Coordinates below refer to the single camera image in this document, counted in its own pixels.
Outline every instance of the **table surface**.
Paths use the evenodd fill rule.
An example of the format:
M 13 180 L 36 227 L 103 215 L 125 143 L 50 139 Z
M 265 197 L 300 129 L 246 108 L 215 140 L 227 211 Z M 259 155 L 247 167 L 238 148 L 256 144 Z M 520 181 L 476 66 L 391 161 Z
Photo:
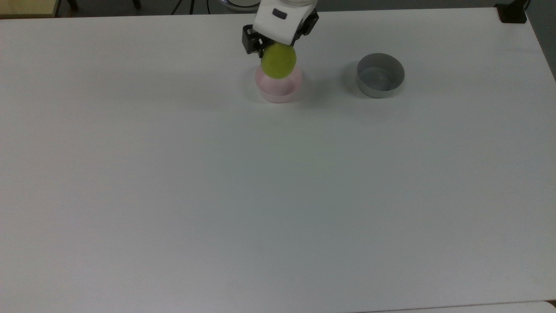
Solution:
M 0 21 L 0 311 L 556 298 L 556 84 L 529 23 L 322 13 L 276 105 L 252 20 Z M 372 52 L 405 67 L 391 98 L 357 90 Z
M 392 313 L 556 313 L 547 302 L 442 307 L 437 309 L 390 311 Z
M 0 18 L 52 17 L 59 0 L 0 0 Z

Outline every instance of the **chair leg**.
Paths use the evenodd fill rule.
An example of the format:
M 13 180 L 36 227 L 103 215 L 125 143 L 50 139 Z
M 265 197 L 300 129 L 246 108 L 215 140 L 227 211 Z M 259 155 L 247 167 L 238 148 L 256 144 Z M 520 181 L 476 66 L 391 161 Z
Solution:
M 79 10 L 79 6 L 77 5 L 77 2 L 75 0 L 68 0 L 69 3 L 69 7 L 71 7 L 72 10 L 77 11 Z

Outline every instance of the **tennis ball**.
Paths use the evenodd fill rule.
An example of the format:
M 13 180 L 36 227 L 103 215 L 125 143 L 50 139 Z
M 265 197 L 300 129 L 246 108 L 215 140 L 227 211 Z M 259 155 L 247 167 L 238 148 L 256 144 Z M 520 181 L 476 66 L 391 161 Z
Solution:
M 261 68 L 268 77 L 283 79 L 293 72 L 296 61 L 297 57 L 292 46 L 275 42 L 265 49 Z

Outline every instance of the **pink bowl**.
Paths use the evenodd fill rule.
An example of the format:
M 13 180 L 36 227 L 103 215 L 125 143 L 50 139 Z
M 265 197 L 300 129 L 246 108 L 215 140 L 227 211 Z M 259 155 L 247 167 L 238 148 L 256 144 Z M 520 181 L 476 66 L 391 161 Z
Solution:
M 274 103 L 290 101 L 303 82 L 303 74 L 298 67 L 284 79 L 273 79 L 262 71 L 261 67 L 255 71 L 255 82 L 263 98 Z

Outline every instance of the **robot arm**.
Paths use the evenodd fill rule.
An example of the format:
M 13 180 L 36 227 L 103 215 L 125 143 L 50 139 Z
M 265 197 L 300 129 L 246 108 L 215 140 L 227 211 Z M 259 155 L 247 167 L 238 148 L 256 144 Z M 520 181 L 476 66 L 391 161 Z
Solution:
M 258 52 L 273 42 L 293 46 L 302 35 L 308 35 L 319 15 L 317 0 L 261 0 L 253 25 L 243 29 L 243 44 L 247 53 Z

